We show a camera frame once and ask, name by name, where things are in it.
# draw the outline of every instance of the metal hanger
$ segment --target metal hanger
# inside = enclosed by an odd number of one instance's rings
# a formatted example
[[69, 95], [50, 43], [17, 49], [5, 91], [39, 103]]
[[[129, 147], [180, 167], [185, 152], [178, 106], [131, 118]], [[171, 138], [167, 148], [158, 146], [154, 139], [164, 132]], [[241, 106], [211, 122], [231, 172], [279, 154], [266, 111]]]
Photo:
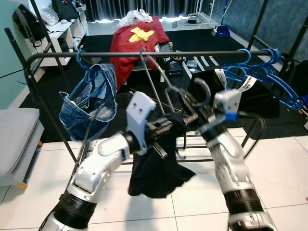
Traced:
[[[162, 108], [161, 102], [160, 102], [160, 100], [159, 100], [158, 94], [157, 94], [157, 92], [156, 92], [156, 89], [155, 89], [155, 87], [154, 87], [154, 84], [153, 84], [153, 82], [152, 82], [151, 76], [150, 76], [150, 74], [149, 74], [148, 68], [147, 68], [146, 63], [145, 63], [145, 62], [148, 61], [148, 60], [150, 60], [150, 61], [155, 65], [155, 67], [157, 68], [157, 70], [160, 72], [160, 74], [161, 74], [161, 75], [163, 76], [163, 78], [165, 79], [165, 82], [166, 82], [166, 84], [167, 84], [167, 88], [165, 88], [165, 96], [166, 96], [166, 99], [167, 99], [167, 101], [168, 101], [168, 104], [169, 104], [169, 106], [170, 106], [170, 108], [171, 108], [171, 111], [174, 112], [174, 107], [173, 107], [172, 101], [171, 101], [171, 99], [170, 99], [169, 92], [170, 92], [170, 91], [174, 91], [174, 92], [176, 92], [177, 94], [179, 94], [179, 96], [182, 97], [182, 99], [183, 99], [185, 105], [186, 105], [186, 106], [188, 107], [188, 109], [190, 110], [190, 112], [191, 112], [191, 114], [192, 114], [192, 115], [190, 116], [190, 118], [191, 118], [191, 119], [197, 118], [197, 117], [198, 117], [197, 113], [196, 113], [196, 112], [194, 111], [194, 109], [190, 106], [190, 104], [189, 104], [189, 102], [188, 102], [188, 100], [187, 100], [187, 99], [189, 99], [189, 100], [191, 101], [191, 100], [193, 99], [193, 96], [192, 96], [189, 92], [187, 92], [186, 90], [184, 90], [184, 89], [179, 89], [179, 88], [177, 88], [176, 86], [172, 85], [171, 82], [169, 81], [168, 77], [165, 75], [164, 71], [162, 70], [161, 66], [153, 59], [153, 57], [147, 55], [147, 56], [146, 56], [146, 59], [144, 59], [144, 57], [143, 57], [143, 55], [142, 55], [142, 52], [144, 52], [144, 51], [145, 51], [145, 48], [141, 48], [141, 50], [140, 50], [140, 59], [141, 59], [141, 62], [142, 62], [142, 64], [143, 64], [143, 67], [144, 67], [144, 69], [145, 69], [145, 71], [146, 71], [146, 74], [147, 74], [147, 76], [148, 76], [148, 79], [149, 79], [149, 81], [150, 81], [150, 83], [151, 83], [151, 86], [152, 86], [152, 88], [153, 88], [153, 91], [154, 91], [154, 93], [155, 93], [155, 96], [156, 96], [156, 98], [157, 98], [157, 101], [159, 102], [159, 105], [160, 105], [160, 107], [161, 107], [162, 113], [165, 114], [165, 112], [164, 112], [164, 110], [163, 110], [163, 108]], [[202, 89], [205, 90], [205, 92], [206, 92], [206, 99], [205, 99], [205, 101], [203, 101], [203, 102], [201, 102], [201, 103], [195, 101], [195, 102], [193, 102], [192, 105], [193, 105], [193, 106], [206, 106], [206, 105], [208, 105], [209, 102], [210, 102], [210, 98], [211, 98], [209, 86], [205, 83], [205, 81], [203, 81], [203, 80], [201, 80], [201, 79], [199, 79], [199, 78], [196, 78], [196, 79], [195, 79], [195, 82], [196, 82], [197, 84], [199, 84], [199, 85], [201, 86]], [[187, 135], [186, 135], [186, 133], [184, 133], [184, 142], [183, 142], [183, 149], [184, 149], [184, 150], [186, 149], [186, 142], [187, 142]], [[183, 156], [183, 157], [180, 156], [178, 150], [176, 151], [176, 153], [177, 153], [177, 155], [179, 156], [180, 159], [185, 159], [185, 158], [186, 158], [186, 156]]]

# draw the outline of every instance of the denim shorts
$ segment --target denim shorts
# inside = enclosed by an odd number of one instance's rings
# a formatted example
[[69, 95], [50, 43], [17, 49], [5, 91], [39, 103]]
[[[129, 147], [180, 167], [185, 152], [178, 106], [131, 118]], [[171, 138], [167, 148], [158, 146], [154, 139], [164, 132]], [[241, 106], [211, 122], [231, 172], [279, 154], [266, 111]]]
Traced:
[[92, 119], [94, 121], [90, 128], [88, 141], [99, 138], [107, 129], [108, 122], [116, 115], [116, 101], [114, 99], [116, 75], [113, 64], [95, 64], [90, 68], [89, 73], [92, 81], [75, 99], [69, 100], [67, 93], [59, 92], [64, 100], [59, 119], [73, 141], [84, 140]]

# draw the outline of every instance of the white label tag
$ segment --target white label tag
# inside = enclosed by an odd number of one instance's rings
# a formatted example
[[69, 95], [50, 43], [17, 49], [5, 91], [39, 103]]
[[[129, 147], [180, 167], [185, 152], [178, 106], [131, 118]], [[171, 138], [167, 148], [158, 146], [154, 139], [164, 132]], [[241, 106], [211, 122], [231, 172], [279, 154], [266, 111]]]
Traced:
[[227, 88], [227, 79], [226, 79], [226, 76], [225, 76], [225, 72], [223, 71], [223, 69], [214, 69], [217, 77], [219, 78], [219, 80], [221, 81], [222, 83], [222, 86], [224, 89]]
[[240, 92], [247, 91], [252, 88], [252, 86], [255, 84], [257, 79], [252, 76], [248, 76], [245, 80], [244, 84], [238, 89]]

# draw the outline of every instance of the blue object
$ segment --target blue object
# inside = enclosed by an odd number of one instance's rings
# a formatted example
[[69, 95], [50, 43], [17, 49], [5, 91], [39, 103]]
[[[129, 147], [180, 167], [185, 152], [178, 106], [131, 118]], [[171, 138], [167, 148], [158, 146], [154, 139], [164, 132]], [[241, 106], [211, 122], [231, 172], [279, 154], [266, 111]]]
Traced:
[[[279, 99], [279, 101], [293, 110], [299, 110], [303, 108], [304, 104], [302, 101], [298, 101], [299, 97], [296, 92], [281, 78], [276, 76], [276, 71], [273, 68], [272, 64], [277, 63], [281, 59], [281, 53], [277, 49], [263, 49], [263, 51], [268, 51], [271, 53], [271, 59], [268, 62], [248, 65], [250, 61], [251, 54], [247, 49], [240, 49], [239, 51], [245, 51], [248, 54], [248, 60], [239, 64], [228, 64], [223, 66], [225, 75], [227, 79], [233, 81], [244, 82], [248, 76], [253, 76], [260, 82], [273, 82], [282, 87], [287, 95], [287, 97], [282, 97], [280, 95], [274, 94], [274, 97]], [[232, 72], [233, 69], [238, 69], [242, 72], [243, 76], [239, 76]]]
[[228, 121], [237, 121], [237, 113], [236, 112], [226, 112], [226, 120]]
[[304, 105], [305, 105], [305, 106], [308, 106], [308, 95], [303, 96], [302, 99], [303, 99]]
[[[84, 140], [92, 119], [89, 141], [99, 138], [116, 115], [116, 101], [106, 101], [116, 95], [115, 67], [112, 64], [95, 64], [91, 69], [93, 81], [74, 100], [70, 100], [67, 93], [59, 92], [64, 99], [59, 119], [74, 141]], [[104, 103], [97, 117], [93, 118]]]
[[[225, 12], [227, 10], [227, 5], [228, 5], [228, 0], [226, 0], [225, 7], [223, 9], [222, 15], [225, 14]], [[228, 27], [222, 26], [223, 19], [224, 19], [224, 17], [222, 17], [222, 19], [221, 19], [220, 26], [217, 27], [217, 33], [216, 33], [217, 37], [229, 37], [230, 36], [230, 31], [229, 31]]]
[[217, 37], [229, 37], [230, 31], [227, 26], [219, 26], [217, 27]]
[[[82, 84], [89, 84], [90, 82], [92, 82], [93, 84], [95, 84], [95, 81], [94, 79], [96, 78], [96, 75], [97, 75], [97, 71], [95, 71], [94, 69], [96, 68], [95, 65], [93, 65], [92, 67], [88, 67], [86, 65], [83, 65], [82, 62], [81, 62], [81, 59], [80, 59], [80, 54], [81, 53], [84, 53], [86, 51], [84, 50], [79, 50], [77, 52], [77, 62], [78, 64], [86, 69], [86, 73], [85, 73], [85, 76], [84, 78], [77, 84], [77, 86], [73, 89], [72, 93], [70, 94], [70, 96], [68, 97], [69, 100], [72, 100], [74, 94], [76, 93], [76, 91], [78, 90], [78, 88], [82, 85]], [[81, 101], [77, 106], [80, 106], [82, 103], [84, 103], [84, 101], [88, 100], [89, 98], [91, 98], [93, 95], [95, 95], [97, 93], [99, 89], [96, 89], [96, 90], [92, 90], [92, 93], [87, 97], [85, 98], [83, 101]]]

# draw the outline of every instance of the black backpack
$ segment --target black backpack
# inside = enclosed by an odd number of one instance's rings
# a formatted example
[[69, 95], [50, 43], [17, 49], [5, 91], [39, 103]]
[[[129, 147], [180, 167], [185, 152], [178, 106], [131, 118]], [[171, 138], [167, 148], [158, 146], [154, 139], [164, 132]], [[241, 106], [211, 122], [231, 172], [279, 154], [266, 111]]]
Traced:
[[71, 20], [79, 17], [79, 13], [73, 5], [72, 0], [52, 0], [52, 7], [58, 14], [60, 20]]
[[24, 5], [19, 5], [15, 10], [13, 20], [18, 25], [19, 31], [23, 36], [28, 38], [32, 43], [45, 37], [35, 16]]

